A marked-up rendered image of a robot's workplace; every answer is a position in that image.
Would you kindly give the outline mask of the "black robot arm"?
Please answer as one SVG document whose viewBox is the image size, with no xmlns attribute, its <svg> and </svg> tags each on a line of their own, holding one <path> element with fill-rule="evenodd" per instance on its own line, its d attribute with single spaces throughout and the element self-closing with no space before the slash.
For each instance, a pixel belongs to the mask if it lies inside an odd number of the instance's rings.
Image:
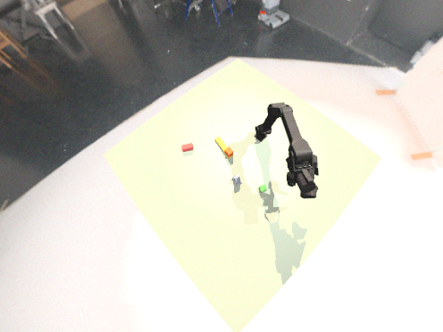
<svg viewBox="0 0 443 332">
<path fill-rule="evenodd" d="M 288 164 L 287 186 L 298 185 L 301 193 L 308 193 L 316 188 L 316 183 L 309 173 L 313 169 L 313 151 L 309 143 L 300 134 L 296 120 L 293 115 L 293 108 L 284 102 L 269 104 L 268 115 L 264 122 L 255 127 L 255 137 L 261 142 L 272 133 L 272 125 L 280 117 L 288 138 Z M 309 163 L 303 163 L 307 162 Z"/>
</svg>

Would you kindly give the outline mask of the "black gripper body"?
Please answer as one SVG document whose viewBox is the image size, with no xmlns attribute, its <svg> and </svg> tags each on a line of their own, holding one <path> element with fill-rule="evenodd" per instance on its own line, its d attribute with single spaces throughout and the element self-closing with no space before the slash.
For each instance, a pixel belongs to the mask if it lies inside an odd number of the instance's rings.
<svg viewBox="0 0 443 332">
<path fill-rule="evenodd" d="M 313 154 L 313 159 L 314 159 L 315 163 L 318 162 L 318 156 L 316 154 Z M 310 169 L 309 173 L 311 175 L 311 178 L 314 179 L 314 169 Z M 300 192 L 300 197 L 303 199 L 313 199 L 316 197 L 316 190 L 317 189 L 315 188 L 313 191 L 308 192 L 308 193 L 301 193 Z"/>
</svg>

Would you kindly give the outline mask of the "small red block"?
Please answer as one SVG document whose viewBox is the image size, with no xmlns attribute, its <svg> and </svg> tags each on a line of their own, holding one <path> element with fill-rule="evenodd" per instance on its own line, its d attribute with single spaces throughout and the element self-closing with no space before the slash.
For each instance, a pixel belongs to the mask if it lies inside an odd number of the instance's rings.
<svg viewBox="0 0 443 332">
<path fill-rule="evenodd" d="M 181 145 L 181 149 L 183 152 L 194 150 L 192 143 Z"/>
</svg>

